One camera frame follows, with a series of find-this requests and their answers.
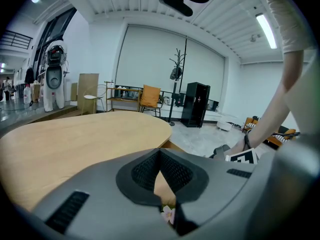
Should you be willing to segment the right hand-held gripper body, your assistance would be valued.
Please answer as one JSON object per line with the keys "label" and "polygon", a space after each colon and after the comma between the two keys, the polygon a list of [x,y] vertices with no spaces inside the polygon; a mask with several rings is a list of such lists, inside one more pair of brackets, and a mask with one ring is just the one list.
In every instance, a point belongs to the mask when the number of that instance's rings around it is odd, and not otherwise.
{"label": "right hand-held gripper body", "polygon": [[221,145],[214,149],[213,154],[209,158],[244,164],[257,164],[259,161],[259,157],[254,148],[232,155],[226,154],[228,150],[230,150],[230,147],[227,144]]}

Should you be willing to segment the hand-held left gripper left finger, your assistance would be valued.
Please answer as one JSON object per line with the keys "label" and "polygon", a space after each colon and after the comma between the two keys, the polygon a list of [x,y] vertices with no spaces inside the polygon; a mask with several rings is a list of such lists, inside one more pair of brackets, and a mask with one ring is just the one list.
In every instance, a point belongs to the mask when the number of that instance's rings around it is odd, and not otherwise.
{"label": "hand-held left gripper left finger", "polygon": [[[81,170],[47,194],[31,212],[31,225],[46,240],[175,240],[177,232],[159,208],[133,203],[116,184],[118,170],[146,155],[143,150],[95,163]],[[57,211],[73,194],[87,199],[75,215]]]}

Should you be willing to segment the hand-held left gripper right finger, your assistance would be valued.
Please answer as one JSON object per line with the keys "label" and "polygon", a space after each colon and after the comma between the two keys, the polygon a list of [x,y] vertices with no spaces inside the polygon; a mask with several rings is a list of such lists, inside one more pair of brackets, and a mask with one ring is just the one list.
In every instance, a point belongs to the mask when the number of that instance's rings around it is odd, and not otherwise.
{"label": "hand-held left gripper right finger", "polygon": [[174,225],[162,237],[266,237],[273,230],[268,181],[273,154],[257,164],[223,161],[162,149],[161,167],[183,185],[176,192]]}

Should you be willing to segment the person's right forearm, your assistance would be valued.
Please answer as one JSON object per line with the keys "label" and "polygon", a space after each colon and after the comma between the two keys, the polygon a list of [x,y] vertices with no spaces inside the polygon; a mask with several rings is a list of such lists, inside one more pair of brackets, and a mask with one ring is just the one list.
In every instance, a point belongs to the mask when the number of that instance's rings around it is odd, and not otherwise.
{"label": "person's right forearm", "polygon": [[285,121],[290,113],[290,109],[285,102],[285,96],[291,87],[292,85],[285,85],[283,82],[279,84],[266,111],[257,125],[247,135],[250,145],[249,149],[257,148]]}

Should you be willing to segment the wooden coffee table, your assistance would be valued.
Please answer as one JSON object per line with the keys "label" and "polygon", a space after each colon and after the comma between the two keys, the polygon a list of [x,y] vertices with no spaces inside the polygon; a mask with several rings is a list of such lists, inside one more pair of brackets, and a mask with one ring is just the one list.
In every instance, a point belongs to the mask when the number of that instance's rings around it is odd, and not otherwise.
{"label": "wooden coffee table", "polygon": [[32,210],[90,165],[148,149],[177,150],[171,135],[166,121],[133,111],[23,125],[0,138],[0,182],[14,204]]}

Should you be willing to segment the white low stool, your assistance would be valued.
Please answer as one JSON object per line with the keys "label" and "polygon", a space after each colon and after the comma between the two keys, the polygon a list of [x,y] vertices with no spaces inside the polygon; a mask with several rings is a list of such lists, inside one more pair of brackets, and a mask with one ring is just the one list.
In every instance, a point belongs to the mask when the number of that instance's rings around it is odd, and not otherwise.
{"label": "white low stool", "polygon": [[223,130],[223,131],[229,132],[233,128],[233,125],[230,124],[229,122],[224,121],[224,120],[219,120],[216,123],[216,127],[219,130]]}

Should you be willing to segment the pink artificial flower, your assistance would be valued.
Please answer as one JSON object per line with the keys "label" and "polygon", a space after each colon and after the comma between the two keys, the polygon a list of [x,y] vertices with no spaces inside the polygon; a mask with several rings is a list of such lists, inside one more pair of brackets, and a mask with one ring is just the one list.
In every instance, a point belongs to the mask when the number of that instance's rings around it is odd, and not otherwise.
{"label": "pink artificial flower", "polygon": [[174,225],[175,222],[175,208],[170,208],[168,205],[164,206],[162,208],[161,215],[164,219],[164,221],[169,224],[170,226]]}

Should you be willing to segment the black tall cabinet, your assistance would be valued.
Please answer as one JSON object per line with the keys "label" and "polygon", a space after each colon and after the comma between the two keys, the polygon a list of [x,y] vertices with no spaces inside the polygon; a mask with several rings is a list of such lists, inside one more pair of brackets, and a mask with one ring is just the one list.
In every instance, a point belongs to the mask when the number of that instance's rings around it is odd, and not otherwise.
{"label": "black tall cabinet", "polygon": [[180,122],[188,128],[201,128],[211,87],[198,82],[187,85]]}

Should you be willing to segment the wooden shelf rack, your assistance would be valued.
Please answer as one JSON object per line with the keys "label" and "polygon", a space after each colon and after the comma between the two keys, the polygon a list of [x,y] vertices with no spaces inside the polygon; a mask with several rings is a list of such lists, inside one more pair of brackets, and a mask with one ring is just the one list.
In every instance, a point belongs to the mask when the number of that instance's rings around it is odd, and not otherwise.
{"label": "wooden shelf rack", "polygon": [[140,112],[141,88],[130,88],[105,81],[106,112],[137,111]]}

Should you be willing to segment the tall cardboard board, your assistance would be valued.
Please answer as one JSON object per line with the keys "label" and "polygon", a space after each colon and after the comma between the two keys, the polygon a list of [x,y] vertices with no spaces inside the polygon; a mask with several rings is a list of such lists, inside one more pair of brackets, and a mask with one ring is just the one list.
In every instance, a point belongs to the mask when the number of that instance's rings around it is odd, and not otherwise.
{"label": "tall cardboard board", "polygon": [[86,99],[85,96],[96,97],[98,93],[98,73],[81,73],[77,87],[77,108],[82,114],[95,114],[97,112],[97,100]]}

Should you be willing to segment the black coat stand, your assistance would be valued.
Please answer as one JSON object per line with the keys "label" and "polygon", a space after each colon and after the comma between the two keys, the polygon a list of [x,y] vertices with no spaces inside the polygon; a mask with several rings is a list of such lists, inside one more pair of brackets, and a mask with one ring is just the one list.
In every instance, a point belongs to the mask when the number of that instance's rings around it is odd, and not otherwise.
{"label": "black coat stand", "polygon": [[170,111],[169,111],[169,116],[168,116],[168,124],[170,126],[174,126],[175,123],[172,121],[172,112],[173,112],[173,107],[174,107],[174,98],[176,95],[176,89],[177,89],[177,84],[180,78],[183,76],[183,69],[181,68],[182,62],[184,62],[184,59],[186,57],[186,54],[182,54],[180,49],[176,49],[176,54],[175,56],[177,57],[176,60],[173,60],[170,58],[172,62],[175,64],[175,68],[172,70],[170,74],[170,79],[174,81],[173,85],[173,92],[171,95],[171,103],[170,103]]}

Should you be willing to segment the chair with orange cushion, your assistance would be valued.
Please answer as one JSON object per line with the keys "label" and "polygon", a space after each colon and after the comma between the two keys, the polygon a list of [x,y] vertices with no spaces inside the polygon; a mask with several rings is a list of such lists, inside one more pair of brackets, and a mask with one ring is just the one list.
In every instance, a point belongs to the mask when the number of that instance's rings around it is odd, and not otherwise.
{"label": "chair with orange cushion", "polygon": [[143,90],[140,95],[139,105],[140,112],[154,112],[155,117],[161,117],[161,109],[165,102],[164,97],[160,94],[161,89],[149,85],[143,85]]}

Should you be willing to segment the person's white t-shirt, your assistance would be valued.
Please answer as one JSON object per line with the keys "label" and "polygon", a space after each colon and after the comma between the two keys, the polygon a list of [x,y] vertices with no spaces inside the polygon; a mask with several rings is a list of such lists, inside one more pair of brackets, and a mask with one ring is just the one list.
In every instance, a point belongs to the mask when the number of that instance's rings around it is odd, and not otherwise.
{"label": "person's white t-shirt", "polygon": [[293,87],[302,74],[304,51],[315,49],[316,44],[304,26],[298,9],[290,0],[266,2],[278,24],[282,39],[283,74],[280,83]]}

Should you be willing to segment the clear water jug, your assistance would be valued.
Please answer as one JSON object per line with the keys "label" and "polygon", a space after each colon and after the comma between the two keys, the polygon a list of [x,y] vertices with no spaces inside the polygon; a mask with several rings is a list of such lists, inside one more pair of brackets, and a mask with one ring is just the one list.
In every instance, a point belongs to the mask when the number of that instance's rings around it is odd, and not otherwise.
{"label": "clear water jug", "polygon": [[32,102],[32,93],[29,84],[26,84],[23,89],[23,102],[25,105],[29,105]]}

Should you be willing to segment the long ceiling light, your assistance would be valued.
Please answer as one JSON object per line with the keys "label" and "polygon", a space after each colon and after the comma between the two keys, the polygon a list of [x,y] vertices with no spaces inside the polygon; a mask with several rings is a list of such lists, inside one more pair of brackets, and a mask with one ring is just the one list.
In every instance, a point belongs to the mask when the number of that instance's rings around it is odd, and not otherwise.
{"label": "long ceiling light", "polygon": [[259,13],[259,14],[255,15],[255,18],[256,18],[257,22],[259,23],[267,41],[268,41],[270,48],[272,50],[277,49],[278,45],[276,42],[275,34],[274,34],[272,27],[271,27],[268,19],[266,18],[266,16],[263,13]]}

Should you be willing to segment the white roller blinds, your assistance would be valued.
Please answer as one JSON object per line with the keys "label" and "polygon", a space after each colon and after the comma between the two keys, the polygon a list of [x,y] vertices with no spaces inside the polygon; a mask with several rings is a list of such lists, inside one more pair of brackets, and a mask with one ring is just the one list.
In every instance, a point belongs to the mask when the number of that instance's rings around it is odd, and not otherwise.
{"label": "white roller blinds", "polygon": [[174,81],[170,79],[177,60],[176,49],[186,54],[182,79],[176,93],[187,90],[189,83],[210,86],[209,99],[219,102],[224,78],[224,58],[211,49],[168,31],[149,27],[127,28],[122,44],[115,83],[119,86],[143,87],[144,85],[173,92]]}

